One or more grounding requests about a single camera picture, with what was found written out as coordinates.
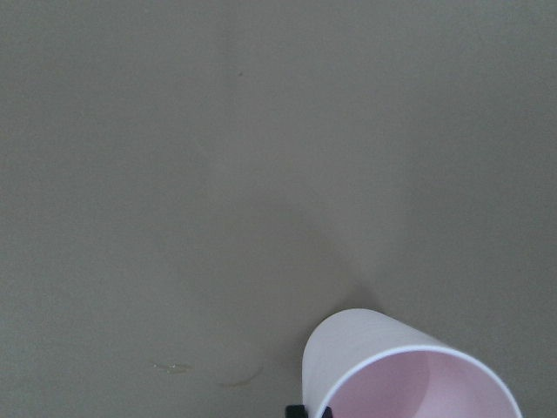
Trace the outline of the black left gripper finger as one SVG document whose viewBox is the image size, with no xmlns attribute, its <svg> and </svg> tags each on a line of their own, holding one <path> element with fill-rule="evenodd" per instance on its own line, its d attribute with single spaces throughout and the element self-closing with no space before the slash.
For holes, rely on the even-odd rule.
<svg viewBox="0 0 557 418">
<path fill-rule="evenodd" d="M 285 418 L 306 418 L 305 406 L 303 404 L 286 406 Z"/>
</svg>

